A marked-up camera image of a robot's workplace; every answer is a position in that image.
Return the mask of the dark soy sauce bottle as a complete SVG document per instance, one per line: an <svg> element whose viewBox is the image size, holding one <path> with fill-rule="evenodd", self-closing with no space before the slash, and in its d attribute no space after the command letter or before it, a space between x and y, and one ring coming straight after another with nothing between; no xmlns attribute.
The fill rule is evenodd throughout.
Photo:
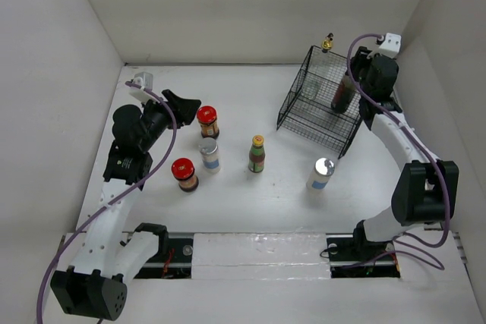
<svg viewBox="0 0 486 324"><path fill-rule="evenodd" d="M355 85L346 71L342 76L339 86L333 96L331 109L338 114L343 114L348 110L350 103L355 96Z"/></svg>

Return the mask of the silver lid shaker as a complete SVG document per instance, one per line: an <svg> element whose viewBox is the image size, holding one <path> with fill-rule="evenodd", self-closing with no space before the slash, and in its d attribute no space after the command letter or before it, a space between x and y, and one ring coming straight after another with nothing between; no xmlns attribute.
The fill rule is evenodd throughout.
<svg viewBox="0 0 486 324"><path fill-rule="evenodd" d="M219 162L219 147L216 140L205 137L200 141L198 149L204 168L213 174L219 172L221 165Z"/></svg>
<svg viewBox="0 0 486 324"><path fill-rule="evenodd" d="M306 187L312 191L322 191L334 174L335 163L328 158L320 158L314 163Z"/></svg>

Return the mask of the clear glass oil bottle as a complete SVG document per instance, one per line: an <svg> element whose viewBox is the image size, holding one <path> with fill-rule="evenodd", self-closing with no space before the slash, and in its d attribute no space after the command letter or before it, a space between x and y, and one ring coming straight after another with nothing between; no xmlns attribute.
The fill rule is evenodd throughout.
<svg viewBox="0 0 486 324"><path fill-rule="evenodd" d="M311 52L311 57L308 65L308 86L306 96L315 100L320 91L322 78L327 74L330 68L331 54L333 47L334 34L328 33L323 39L320 47L314 47Z"/></svg>

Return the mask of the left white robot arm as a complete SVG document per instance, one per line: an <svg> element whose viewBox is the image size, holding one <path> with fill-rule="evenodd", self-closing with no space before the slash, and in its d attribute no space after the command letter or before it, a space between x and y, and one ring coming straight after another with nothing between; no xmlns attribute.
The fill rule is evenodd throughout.
<svg viewBox="0 0 486 324"><path fill-rule="evenodd" d="M87 234L65 271L54 271L50 288L68 315L115 321L128 296L128 284L149 260L169 253L164 225L143 223L125 245L123 228L154 165L150 148L166 130L177 131L195 119L199 99L170 90L153 92L141 106L123 105L112 116L113 141L103 172L99 208L80 226Z"/></svg>

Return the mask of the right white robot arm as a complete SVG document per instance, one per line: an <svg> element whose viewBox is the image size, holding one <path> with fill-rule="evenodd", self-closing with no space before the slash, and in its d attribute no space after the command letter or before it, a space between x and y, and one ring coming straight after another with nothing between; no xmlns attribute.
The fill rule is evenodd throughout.
<svg viewBox="0 0 486 324"><path fill-rule="evenodd" d="M361 120L401 171L390 207L357 224L352 252L367 259L377 252L378 243L407 235L419 225L441 224L447 236L456 203L457 164L432 153L408 125L391 96L399 71L393 58L361 46L350 54L348 63L346 74L360 94Z"/></svg>

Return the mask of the red lid jar back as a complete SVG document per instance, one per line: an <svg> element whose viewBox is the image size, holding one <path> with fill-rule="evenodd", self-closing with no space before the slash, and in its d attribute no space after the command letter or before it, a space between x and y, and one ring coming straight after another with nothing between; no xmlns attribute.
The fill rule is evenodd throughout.
<svg viewBox="0 0 486 324"><path fill-rule="evenodd" d="M216 139L219 136L219 127L217 124L217 112L210 105L201 106L197 110L197 121L201 128L202 137Z"/></svg>

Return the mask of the red lid jar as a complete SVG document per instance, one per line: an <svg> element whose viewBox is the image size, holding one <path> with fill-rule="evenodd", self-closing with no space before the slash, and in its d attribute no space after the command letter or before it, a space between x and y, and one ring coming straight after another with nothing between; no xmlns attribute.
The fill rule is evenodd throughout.
<svg viewBox="0 0 486 324"><path fill-rule="evenodd" d="M176 159L172 163L171 172L182 191L190 193L197 189L199 180L196 175L194 164L190 159Z"/></svg>
<svg viewBox="0 0 486 324"><path fill-rule="evenodd" d="M201 106L197 110L197 121L201 128L202 137L216 139L219 136L219 127L217 124L217 112L210 105Z"/></svg>

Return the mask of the red lid jar front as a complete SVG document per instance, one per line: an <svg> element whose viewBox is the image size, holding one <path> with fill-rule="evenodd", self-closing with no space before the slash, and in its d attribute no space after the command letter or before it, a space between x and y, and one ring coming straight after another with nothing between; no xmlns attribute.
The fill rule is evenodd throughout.
<svg viewBox="0 0 486 324"><path fill-rule="evenodd" d="M199 180L196 175L194 164L190 159L176 159L172 163L171 172L182 191L190 193L197 189Z"/></svg>

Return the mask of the green label sauce bottle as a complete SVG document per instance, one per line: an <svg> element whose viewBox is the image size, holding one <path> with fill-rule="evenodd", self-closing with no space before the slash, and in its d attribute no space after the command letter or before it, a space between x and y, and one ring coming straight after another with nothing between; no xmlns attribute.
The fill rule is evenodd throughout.
<svg viewBox="0 0 486 324"><path fill-rule="evenodd" d="M248 168L253 173L260 173L264 170L265 149L264 137L255 135L252 138L252 144L249 151Z"/></svg>

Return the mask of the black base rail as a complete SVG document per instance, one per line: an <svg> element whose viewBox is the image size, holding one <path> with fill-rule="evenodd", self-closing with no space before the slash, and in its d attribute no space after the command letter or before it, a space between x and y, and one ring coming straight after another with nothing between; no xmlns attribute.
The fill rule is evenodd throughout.
<svg viewBox="0 0 486 324"><path fill-rule="evenodd" d="M191 260L196 234L169 235L169 251L150 259L137 274L138 279L183 279L191 277ZM330 278L399 278L395 256L382 256L384 247L357 253L350 234L325 234L327 248L320 256L328 259Z"/></svg>

